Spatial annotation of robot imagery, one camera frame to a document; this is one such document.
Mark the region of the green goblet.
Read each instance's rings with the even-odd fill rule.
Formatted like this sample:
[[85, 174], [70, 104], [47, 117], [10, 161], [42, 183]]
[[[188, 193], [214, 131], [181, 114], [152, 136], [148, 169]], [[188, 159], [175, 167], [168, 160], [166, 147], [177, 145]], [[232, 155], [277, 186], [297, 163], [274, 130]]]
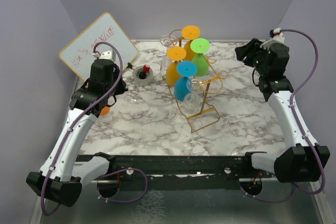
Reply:
[[192, 62], [197, 66], [196, 76], [202, 77], [208, 74], [209, 65], [204, 55], [210, 48], [210, 43], [205, 38], [197, 38], [191, 42], [191, 50], [196, 53]]

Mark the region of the yellow goblet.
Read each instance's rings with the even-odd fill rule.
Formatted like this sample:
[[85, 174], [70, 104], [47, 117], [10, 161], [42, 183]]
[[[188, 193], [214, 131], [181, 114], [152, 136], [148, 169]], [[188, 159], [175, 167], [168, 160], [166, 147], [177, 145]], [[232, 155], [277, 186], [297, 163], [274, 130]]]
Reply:
[[166, 83], [175, 86], [175, 83], [181, 77], [177, 71], [177, 65], [186, 57], [186, 50], [180, 46], [174, 46], [168, 49], [167, 56], [172, 60], [172, 63], [166, 70]]
[[182, 37], [188, 40], [188, 42], [184, 45], [184, 49], [186, 51], [186, 57], [184, 60], [191, 61], [196, 55], [196, 53], [191, 49], [191, 42], [194, 39], [197, 39], [200, 33], [200, 29], [194, 25], [189, 25], [182, 29]]

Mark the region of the blue goblet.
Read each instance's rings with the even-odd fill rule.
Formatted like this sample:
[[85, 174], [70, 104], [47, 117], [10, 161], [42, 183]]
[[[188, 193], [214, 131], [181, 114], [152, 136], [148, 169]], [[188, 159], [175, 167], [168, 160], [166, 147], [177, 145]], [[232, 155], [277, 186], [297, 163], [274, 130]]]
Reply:
[[181, 61], [176, 69], [181, 77], [175, 83], [174, 96], [178, 101], [183, 102], [184, 97], [190, 93], [190, 90], [187, 87], [187, 82], [190, 77], [196, 75], [197, 66], [191, 61]]

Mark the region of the clear wine glass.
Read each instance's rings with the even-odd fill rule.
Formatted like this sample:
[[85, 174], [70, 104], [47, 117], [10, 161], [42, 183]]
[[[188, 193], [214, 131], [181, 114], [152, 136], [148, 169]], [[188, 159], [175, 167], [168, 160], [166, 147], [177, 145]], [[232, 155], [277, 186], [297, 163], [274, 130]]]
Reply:
[[171, 47], [176, 45], [176, 37], [174, 35], [163, 35], [160, 39], [160, 44], [166, 48], [165, 54], [162, 57], [160, 65], [160, 74], [162, 79], [165, 80], [166, 70], [168, 66], [172, 63], [172, 60], [167, 56], [167, 51]]

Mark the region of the orange cup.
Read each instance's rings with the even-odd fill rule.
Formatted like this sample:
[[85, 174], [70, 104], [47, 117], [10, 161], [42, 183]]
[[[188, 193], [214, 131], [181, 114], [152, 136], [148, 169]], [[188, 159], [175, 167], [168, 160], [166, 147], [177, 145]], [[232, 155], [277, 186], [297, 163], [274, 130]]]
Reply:
[[110, 112], [110, 108], [109, 107], [104, 107], [101, 112], [100, 112], [100, 116], [105, 116]]

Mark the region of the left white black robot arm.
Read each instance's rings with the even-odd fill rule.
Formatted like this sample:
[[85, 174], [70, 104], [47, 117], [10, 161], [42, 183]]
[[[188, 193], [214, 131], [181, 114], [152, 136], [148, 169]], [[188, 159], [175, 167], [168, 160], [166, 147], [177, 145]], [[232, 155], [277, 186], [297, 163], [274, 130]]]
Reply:
[[71, 97], [66, 123], [53, 151], [39, 171], [30, 172], [26, 178], [38, 196], [71, 207], [88, 183], [100, 176], [110, 179], [115, 175], [112, 155], [99, 152], [78, 167], [75, 161], [108, 99], [126, 90], [119, 67], [112, 60], [96, 59], [92, 63], [89, 79]]

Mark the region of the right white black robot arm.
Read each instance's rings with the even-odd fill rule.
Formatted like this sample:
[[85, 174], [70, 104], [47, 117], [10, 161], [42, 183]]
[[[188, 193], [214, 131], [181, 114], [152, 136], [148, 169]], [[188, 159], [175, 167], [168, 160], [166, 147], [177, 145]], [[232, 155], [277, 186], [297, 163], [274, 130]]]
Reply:
[[260, 170], [269, 172], [282, 183], [316, 182], [321, 176], [330, 151], [310, 134], [294, 98], [294, 89], [284, 75], [289, 48], [281, 41], [262, 42], [256, 38], [235, 48], [237, 60], [259, 74], [258, 87], [279, 122], [286, 150], [279, 156], [265, 152], [250, 153], [241, 164], [246, 177]]

